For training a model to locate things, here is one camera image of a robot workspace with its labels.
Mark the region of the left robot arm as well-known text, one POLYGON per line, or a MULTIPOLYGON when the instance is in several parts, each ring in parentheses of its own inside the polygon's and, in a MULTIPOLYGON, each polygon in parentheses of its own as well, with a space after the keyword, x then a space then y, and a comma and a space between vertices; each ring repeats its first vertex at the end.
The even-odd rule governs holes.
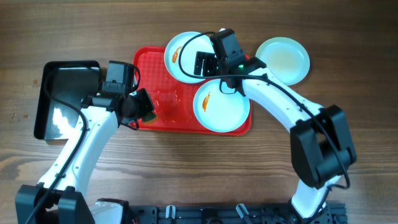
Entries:
POLYGON ((63 101, 49 91, 49 81, 62 70, 77 69, 99 74, 93 67, 64 64, 48 72, 42 82, 47 97, 69 107, 78 116, 72 135, 52 167, 36 185, 22 185, 15 204, 19 223, 135 223, 126 200, 85 200, 90 177, 109 139, 120 126, 139 129, 138 121, 153 113, 153 102, 140 88, 141 71, 131 63, 110 61, 104 82, 94 94, 81 99, 79 106, 63 101))

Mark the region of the white plate back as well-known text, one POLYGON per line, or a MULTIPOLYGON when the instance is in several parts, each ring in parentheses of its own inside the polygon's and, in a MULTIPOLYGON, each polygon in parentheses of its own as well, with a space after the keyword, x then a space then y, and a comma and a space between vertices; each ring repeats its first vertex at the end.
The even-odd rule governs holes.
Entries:
POLYGON ((197 56, 197 52, 207 52, 214 53, 213 47, 211 46, 210 38, 206 35, 202 35, 194 40, 192 40, 183 50, 178 51, 178 58, 176 61, 173 61, 173 56, 179 47, 183 47, 183 45, 190 40, 192 37, 200 34, 199 32, 183 32, 181 34, 176 35, 166 46, 164 52, 164 63, 167 71, 174 77, 174 79, 188 84, 200 83, 203 81, 201 78, 192 78, 186 76, 180 69, 178 65, 178 59, 182 54, 181 66, 183 70, 191 75, 194 75, 195 69, 195 60, 197 56))

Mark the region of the orange green sponge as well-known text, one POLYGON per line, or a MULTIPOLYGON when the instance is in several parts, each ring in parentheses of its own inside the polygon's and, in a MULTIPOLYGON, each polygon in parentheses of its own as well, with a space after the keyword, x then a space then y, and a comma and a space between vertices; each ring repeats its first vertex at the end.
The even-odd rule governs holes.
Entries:
POLYGON ((142 123, 153 123, 159 117, 156 115, 155 112, 149 112, 145 116, 141 118, 142 123))

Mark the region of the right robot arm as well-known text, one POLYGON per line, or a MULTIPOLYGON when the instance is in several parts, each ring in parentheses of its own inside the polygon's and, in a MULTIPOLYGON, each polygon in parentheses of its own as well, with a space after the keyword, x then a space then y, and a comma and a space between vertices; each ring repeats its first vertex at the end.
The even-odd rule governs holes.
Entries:
POLYGON ((195 69, 187 75, 197 79, 217 79, 223 95, 239 94, 260 104, 290 134, 291 163, 299 177, 290 199, 289 222, 311 223, 327 215, 326 199, 332 189, 348 189, 348 168, 357 160, 344 111, 311 102, 280 81, 258 57, 246 58, 233 30, 205 32, 184 43, 206 37, 212 53, 207 72, 195 69))

